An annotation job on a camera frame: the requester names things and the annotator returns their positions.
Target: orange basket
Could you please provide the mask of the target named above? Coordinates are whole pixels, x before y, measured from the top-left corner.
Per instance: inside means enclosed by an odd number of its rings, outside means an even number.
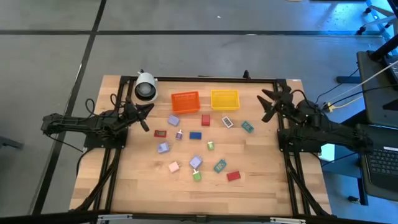
[[[200,109],[199,92],[172,94],[172,106],[175,114],[197,112]]]

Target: plastic basket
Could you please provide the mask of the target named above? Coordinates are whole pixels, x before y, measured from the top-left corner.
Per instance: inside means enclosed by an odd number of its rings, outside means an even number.
[[[211,108],[213,110],[239,109],[239,92],[237,90],[212,90]]]
[[[199,92],[172,94],[172,106],[175,114],[197,112],[200,109]]]

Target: small block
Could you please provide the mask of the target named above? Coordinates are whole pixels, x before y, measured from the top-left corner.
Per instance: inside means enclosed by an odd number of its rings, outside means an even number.
[[[234,124],[232,123],[232,121],[230,120],[230,118],[227,117],[227,116],[225,116],[225,117],[222,118],[221,120],[222,120],[222,122],[225,124],[225,126],[226,126],[227,128],[230,128],[230,127],[232,127],[232,126],[234,125]]]
[[[203,114],[201,116],[201,125],[202,126],[210,126],[210,115]]]
[[[214,166],[214,170],[217,173],[220,173],[225,168],[225,166],[226,166],[226,162],[225,162],[225,160],[222,159]]]
[[[201,140],[201,133],[190,132],[189,139],[198,139]]]
[[[155,130],[155,137],[166,138],[166,131]]]
[[[180,169],[180,166],[178,165],[177,162],[173,162],[169,165],[169,169],[171,173],[174,173],[175,171]]]
[[[230,172],[229,174],[226,175],[226,177],[228,178],[228,181],[238,180],[241,178],[241,174],[239,173],[239,171],[235,171],[235,172]]]
[[[170,115],[167,122],[173,126],[178,126],[180,119],[174,115]]]
[[[201,175],[200,175],[200,172],[199,171],[194,171],[194,173],[193,173],[193,179],[195,180],[195,181],[200,181],[201,180]]]
[[[207,149],[208,149],[209,151],[214,150],[214,143],[213,143],[213,142],[208,142],[208,143],[207,143]]]
[[[169,151],[170,151],[169,144],[167,144],[167,142],[159,144],[157,146],[157,152],[160,153],[160,154],[163,154],[163,153],[166,153],[166,152],[169,152]]]
[[[251,126],[247,121],[244,121],[242,124],[242,128],[245,129],[248,133],[252,133],[254,127]]]
[[[182,139],[182,132],[181,132],[181,129],[176,133],[175,138],[176,138],[177,140],[181,140],[181,139]]]
[[[198,168],[200,166],[200,164],[202,163],[202,159],[199,156],[194,156],[191,161],[189,162],[189,164],[194,168]]]

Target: purple block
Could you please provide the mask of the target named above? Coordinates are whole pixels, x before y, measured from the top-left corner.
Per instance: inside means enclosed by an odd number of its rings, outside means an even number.
[[[163,153],[166,153],[166,152],[169,152],[169,151],[170,151],[169,144],[167,144],[167,142],[159,144],[157,146],[157,152],[160,153],[160,154],[163,154]]]
[[[180,119],[174,115],[169,116],[168,123],[174,126],[178,126]]]
[[[191,161],[189,162],[189,164],[194,168],[198,168],[198,166],[200,166],[200,164],[202,163],[202,159],[199,156],[194,156],[193,159],[191,159]]]

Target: blue block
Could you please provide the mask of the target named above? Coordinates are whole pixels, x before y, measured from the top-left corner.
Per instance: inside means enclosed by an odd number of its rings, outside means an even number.
[[[201,133],[190,132],[189,133],[189,139],[199,139],[199,140],[201,140]]]
[[[174,115],[169,116],[168,123],[174,126],[178,126],[180,119]]]
[[[170,151],[169,144],[167,144],[167,142],[159,144],[157,146],[157,152],[160,153],[160,154],[163,154],[163,153],[166,153],[166,152],[169,152],[169,151]]]
[[[198,168],[198,166],[200,166],[200,164],[202,163],[202,159],[199,156],[194,156],[191,161],[189,162],[189,164],[194,168]]]

